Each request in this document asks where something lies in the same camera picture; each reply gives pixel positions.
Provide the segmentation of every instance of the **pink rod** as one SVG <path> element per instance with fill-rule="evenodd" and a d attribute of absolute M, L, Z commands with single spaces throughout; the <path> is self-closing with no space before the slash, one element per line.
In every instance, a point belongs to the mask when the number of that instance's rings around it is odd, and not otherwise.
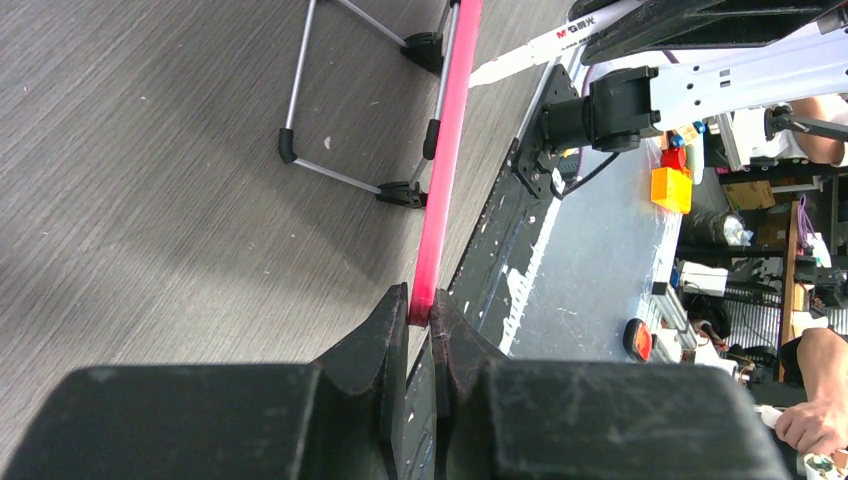
<path fill-rule="evenodd" d="M 427 326 L 436 296 L 462 121 L 468 101 L 468 81 L 474 67 L 474 50 L 477 47 L 482 16 L 483 0 L 462 0 L 445 86 L 442 124 L 439 128 L 436 156 L 433 159 L 433 175 L 427 195 L 427 210 L 421 231 L 415 280 L 412 283 L 412 299 L 409 303 L 408 323 L 419 327 Z"/>

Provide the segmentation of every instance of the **orange block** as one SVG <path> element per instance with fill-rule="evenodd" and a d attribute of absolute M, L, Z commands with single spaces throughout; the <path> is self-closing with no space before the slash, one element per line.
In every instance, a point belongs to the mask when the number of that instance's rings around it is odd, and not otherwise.
<path fill-rule="evenodd" d="M 669 167 L 651 172 L 651 201 L 677 213 L 692 210 L 692 179 Z"/>

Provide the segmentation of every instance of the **floor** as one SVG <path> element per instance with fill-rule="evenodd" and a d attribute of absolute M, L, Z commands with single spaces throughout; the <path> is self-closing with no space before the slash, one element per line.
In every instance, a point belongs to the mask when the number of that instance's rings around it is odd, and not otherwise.
<path fill-rule="evenodd" d="M 0 470 L 98 363 L 308 361 L 409 281 L 422 212 L 277 157 L 305 0 L 7 0 L 0 16 Z M 442 2 L 358 0 L 401 36 Z M 477 64 L 570 2 L 487 2 Z M 539 68 L 473 90 L 443 264 L 458 262 Z M 374 184 L 418 161 L 437 82 L 320 2 L 303 157 Z"/>

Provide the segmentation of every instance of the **metal stand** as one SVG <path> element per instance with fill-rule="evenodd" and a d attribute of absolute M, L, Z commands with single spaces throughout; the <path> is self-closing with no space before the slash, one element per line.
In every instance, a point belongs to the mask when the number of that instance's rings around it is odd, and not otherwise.
<path fill-rule="evenodd" d="M 407 208 L 422 208 L 426 205 L 427 194 L 421 192 L 418 179 L 424 172 L 427 162 L 435 157 L 436 142 L 439 137 L 439 124 L 445 95 L 445 83 L 450 69 L 450 54 L 453 49 L 453 40 L 456 34 L 456 23 L 460 4 L 459 2 L 452 0 L 445 5 L 445 10 L 442 13 L 441 20 L 439 21 L 438 31 L 417 33 L 407 37 L 406 39 L 402 39 L 383 24 L 365 13 L 362 9 L 351 3 L 350 0 L 337 1 L 342 6 L 356 14 L 356 16 L 365 20 L 365 22 L 388 37 L 394 43 L 398 44 L 401 54 L 407 59 L 430 73 L 440 75 L 439 97 L 436 102 L 436 111 L 433 115 L 433 119 L 430 120 L 427 126 L 423 158 L 419 162 L 415 169 L 415 173 L 409 182 L 391 182 L 374 186 L 309 162 L 300 158 L 294 152 L 294 113 L 297 105 L 297 96 L 300 91 L 300 83 L 303 77 L 304 64 L 306 63 L 306 50 L 309 45 L 309 35 L 311 33 L 312 22 L 315 17 L 315 5 L 318 0 L 309 0 L 309 6 L 306 12 L 306 22 L 303 27 L 303 39 L 300 43 L 300 53 L 297 58 L 297 69 L 295 70 L 294 85 L 292 86 L 291 98 L 289 100 L 286 125 L 285 128 L 280 129 L 278 143 L 280 158 L 287 165 L 299 165 L 340 182 L 360 188 L 369 193 L 373 193 L 377 196 L 377 200 L 382 202 L 400 205 Z M 448 34 L 447 49 L 443 55 L 441 32 L 447 23 L 449 14 L 451 13 L 452 15 L 450 15 L 450 17 L 452 20 Z"/>

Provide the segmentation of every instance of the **blue toy piece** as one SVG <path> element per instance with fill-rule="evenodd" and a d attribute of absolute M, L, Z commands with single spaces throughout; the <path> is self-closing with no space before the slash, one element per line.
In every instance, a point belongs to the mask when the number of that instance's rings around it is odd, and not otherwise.
<path fill-rule="evenodd" d="M 675 134 L 668 139 L 668 144 L 674 148 L 683 148 L 686 146 L 686 141 L 683 140 L 682 136 Z"/>

